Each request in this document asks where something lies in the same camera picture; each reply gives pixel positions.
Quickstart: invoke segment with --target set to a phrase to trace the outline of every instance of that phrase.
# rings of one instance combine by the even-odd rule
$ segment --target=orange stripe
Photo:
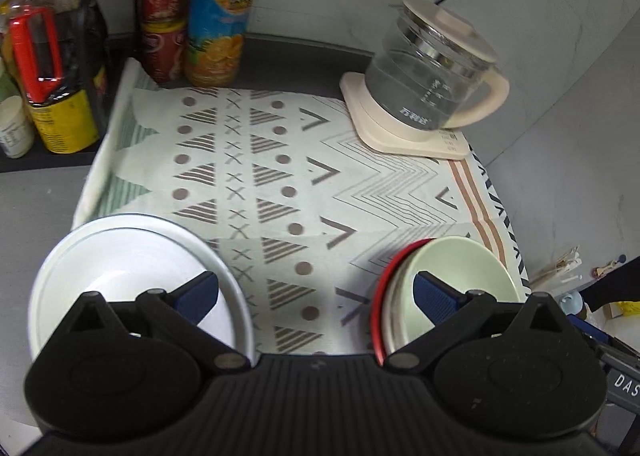
[[[482,242],[484,243],[484,246],[486,246],[486,248],[491,250],[491,242],[489,241],[489,236],[486,235],[486,230],[484,230],[484,228],[482,228],[482,225],[480,224],[480,220],[478,219],[478,212],[476,211],[476,208],[471,202],[471,198],[469,197],[469,193],[467,192],[465,184],[462,181],[462,177],[458,172],[456,163],[453,162],[452,160],[447,160],[447,161],[449,162],[449,166],[453,173],[453,178],[456,179],[456,184],[458,184],[458,188],[460,189],[460,194],[462,194],[462,198],[464,199],[466,206],[469,209],[469,212],[471,212],[471,222],[476,226],[476,229],[480,233],[480,237],[482,238]]]
[[[484,218],[486,224],[489,225],[491,234],[495,240],[495,244],[498,246],[498,258],[500,259],[502,266],[507,268],[507,261],[504,257],[504,245],[502,244],[502,239],[500,237],[500,234],[498,233],[498,229],[495,227],[495,223],[489,217],[489,213],[486,209],[484,201],[480,197],[478,187],[476,186],[476,182],[474,181],[473,175],[471,174],[471,169],[469,169],[469,164],[467,162],[462,162],[462,169],[465,171],[466,179],[469,181],[469,185],[471,185],[471,190],[473,191],[474,196],[476,196],[476,200],[478,200],[478,205],[482,212],[482,217]]]

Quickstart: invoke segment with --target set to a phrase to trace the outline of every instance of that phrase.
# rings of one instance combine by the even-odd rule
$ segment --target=red bowl
[[[385,344],[382,339],[381,332],[381,324],[382,320],[382,303],[385,300],[386,287],[389,284],[389,280],[396,272],[396,270],[400,267],[400,265],[404,262],[406,258],[408,258],[412,253],[414,253],[418,248],[429,243],[433,238],[428,238],[425,240],[419,240],[415,243],[411,243],[411,245],[406,246],[400,252],[398,252],[391,262],[386,266],[385,271],[382,272],[380,276],[380,280],[378,281],[378,286],[376,287],[376,293],[373,296],[373,301],[371,303],[371,314],[369,317],[369,328],[371,330],[371,340],[373,342],[373,351],[376,354],[376,359],[378,363],[382,365],[386,358]]]

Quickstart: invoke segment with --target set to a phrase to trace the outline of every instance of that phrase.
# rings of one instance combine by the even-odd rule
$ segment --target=kettle lid
[[[407,10],[420,19],[420,22],[441,33],[460,48],[485,62],[494,63],[498,60],[498,55],[492,46],[467,20],[429,1],[403,0],[403,3]]]

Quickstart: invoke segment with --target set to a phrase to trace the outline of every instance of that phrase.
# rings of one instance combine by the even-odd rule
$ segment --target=electric kettle
[[[509,81],[497,70],[497,55],[471,23],[423,0],[404,0],[396,23],[364,75],[340,81],[361,139],[383,152],[464,158],[459,131],[497,110]],[[486,83],[489,93],[471,107],[462,104]]]

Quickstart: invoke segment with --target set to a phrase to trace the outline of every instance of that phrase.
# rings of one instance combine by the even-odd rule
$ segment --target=orange juice bottle
[[[191,0],[185,74],[196,86],[224,86],[238,73],[253,0]]]

